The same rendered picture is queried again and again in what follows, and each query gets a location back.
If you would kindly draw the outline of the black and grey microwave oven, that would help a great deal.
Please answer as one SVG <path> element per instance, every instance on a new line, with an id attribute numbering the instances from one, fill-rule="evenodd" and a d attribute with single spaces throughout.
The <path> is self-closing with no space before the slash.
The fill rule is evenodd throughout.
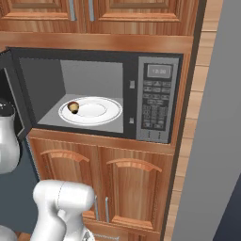
<path id="1" fill-rule="evenodd" d="M 9 49 L 35 127 L 170 143 L 183 56 L 93 50 Z M 123 123 L 76 126 L 58 115 L 67 101 L 105 97 Z"/>

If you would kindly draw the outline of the arched wooden cupboard door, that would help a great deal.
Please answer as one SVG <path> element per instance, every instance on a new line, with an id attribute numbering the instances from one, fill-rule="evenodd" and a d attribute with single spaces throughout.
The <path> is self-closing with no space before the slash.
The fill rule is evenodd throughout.
<path id="1" fill-rule="evenodd" d="M 173 157 L 106 147 L 98 154 L 109 222 L 160 233 Z"/>
<path id="2" fill-rule="evenodd" d="M 29 138 L 29 142 L 40 178 L 90 185 L 98 197 L 99 219 L 101 220 L 101 178 L 97 147 L 36 137 Z M 96 219 L 94 206 L 83 216 Z"/>

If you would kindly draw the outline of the black microwave door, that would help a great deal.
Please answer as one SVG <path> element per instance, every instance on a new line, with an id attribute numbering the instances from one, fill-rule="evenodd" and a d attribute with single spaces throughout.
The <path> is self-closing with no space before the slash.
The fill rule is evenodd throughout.
<path id="1" fill-rule="evenodd" d="M 19 140 L 22 141 L 32 128 L 32 124 L 10 51 L 0 53 L 0 98 L 14 106 L 16 111 L 14 130 Z"/>

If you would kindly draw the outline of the white round plate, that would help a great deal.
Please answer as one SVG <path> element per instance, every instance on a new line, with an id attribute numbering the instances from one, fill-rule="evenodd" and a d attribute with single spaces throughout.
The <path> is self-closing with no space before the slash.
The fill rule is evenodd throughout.
<path id="1" fill-rule="evenodd" d="M 79 103 L 77 114 L 68 109 L 69 102 Z M 87 96 L 69 100 L 58 109 L 58 115 L 67 123 L 84 127 L 123 123 L 122 104 L 105 97 Z"/>

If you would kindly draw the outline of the small brown cupcake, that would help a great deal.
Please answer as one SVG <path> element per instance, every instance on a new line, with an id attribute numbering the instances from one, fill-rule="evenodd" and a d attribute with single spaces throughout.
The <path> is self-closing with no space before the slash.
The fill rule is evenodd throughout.
<path id="1" fill-rule="evenodd" d="M 69 102 L 67 107 L 73 114 L 77 114 L 78 110 L 79 110 L 79 103 L 78 102 Z"/>

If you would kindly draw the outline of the grey refrigerator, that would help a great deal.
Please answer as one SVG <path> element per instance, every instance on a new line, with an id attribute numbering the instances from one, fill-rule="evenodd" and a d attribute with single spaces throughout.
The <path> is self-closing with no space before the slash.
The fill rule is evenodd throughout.
<path id="1" fill-rule="evenodd" d="M 241 0 L 224 0 L 171 241 L 241 241 Z"/>

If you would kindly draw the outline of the wooden drawer front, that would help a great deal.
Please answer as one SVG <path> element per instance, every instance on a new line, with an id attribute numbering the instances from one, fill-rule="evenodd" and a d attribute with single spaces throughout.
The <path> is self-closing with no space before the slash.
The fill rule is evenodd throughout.
<path id="1" fill-rule="evenodd" d="M 160 233 L 84 219 L 96 241 L 160 241 Z"/>

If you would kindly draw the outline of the wooden cupboard frame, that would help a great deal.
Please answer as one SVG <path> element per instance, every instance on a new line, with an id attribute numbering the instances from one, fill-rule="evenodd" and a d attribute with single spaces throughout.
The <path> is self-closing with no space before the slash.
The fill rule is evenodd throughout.
<path id="1" fill-rule="evenodd" d="M 60 49 L 60 50 L 97 50 L 115 52 L 138 52 L 138 53 L 168 53 L 181 54 L 183 63 L 181 67 L 180 83 L 177 93 L 177 103 L 174 113 L 174 122 L 170 143 L 158 143 L 142 141 L 122 137 L 107 137 L 93 134 L 76 133 L 73 131 L 60 131 L 45 129 L 32 125 L 25 140 L 32 153 L 35 169 L 40 177 L 34 154 L 30 147 L 29 138 L 44 138 L 75 142 L 80 144 L 94 145 L 97 147 L 126 149 L 141 152 L 168 154 L 173 157 L 171 173 L 169 177 L 169 189 L 160 241 L 163 241 L 169 213 L 171 192 L 175 179 L 177 160 L 180 144 L 185 125 L 186 103 L 191 86 L 191 73 L 195 66 L 195 55 L 193 52 L 193 40 L 189 37 L 154 37 L 154 36 L 124 36 L 124 35 L 96 35 L 96 34 L 55 34 L 55 33 L 10 33 L 0 32 L 0 53 L 9 51 L 11 47 L 34 48 L 34 49 Z M 99 173 L 101 178 L 101 211 L 102 219 L 105 220 L 105 197 L 103 191 L 103 177 L 101 161 L 98 154 Z"/>

